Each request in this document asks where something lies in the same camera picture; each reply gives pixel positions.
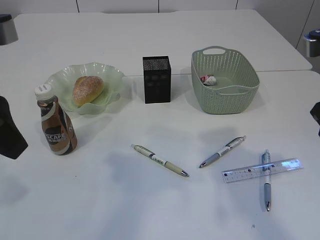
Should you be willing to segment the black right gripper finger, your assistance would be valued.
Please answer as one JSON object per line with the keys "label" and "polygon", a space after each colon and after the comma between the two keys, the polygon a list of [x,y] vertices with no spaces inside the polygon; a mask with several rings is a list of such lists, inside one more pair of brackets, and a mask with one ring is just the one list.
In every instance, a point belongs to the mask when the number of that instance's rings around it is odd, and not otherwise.
{"label": "black right gripper finger", "polygon": [[317,124],[320,126],[320,102],[317,102],[313,108],[310,110],[310,114],[313,117],[313,119],[317,122]]}

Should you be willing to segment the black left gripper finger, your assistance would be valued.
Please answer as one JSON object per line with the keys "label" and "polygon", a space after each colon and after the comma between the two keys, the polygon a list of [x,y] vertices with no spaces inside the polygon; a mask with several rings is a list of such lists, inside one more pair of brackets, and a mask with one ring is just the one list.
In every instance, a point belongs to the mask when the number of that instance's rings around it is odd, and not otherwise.
{"label": "black left gripper finger", "polygon": [[8,101],[0,97],[0,154],[16,160],[28,147],[25,138],[16,127]]}

